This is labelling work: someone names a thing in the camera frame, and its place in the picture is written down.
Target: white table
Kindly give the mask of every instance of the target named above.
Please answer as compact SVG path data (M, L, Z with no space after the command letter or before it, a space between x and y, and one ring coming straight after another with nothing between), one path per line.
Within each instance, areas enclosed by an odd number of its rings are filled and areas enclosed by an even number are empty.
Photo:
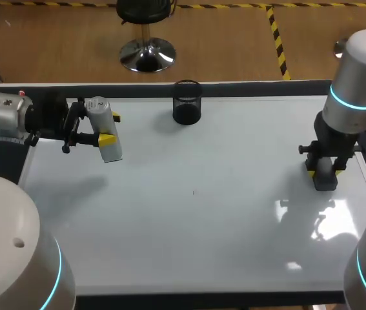
M112 99L122 161L41 140L20 186L79 295L341 291L366 226L366 166L358 154L334 192L314 190L298 145L316 139L324 102L203 98L184 127L171 99Z

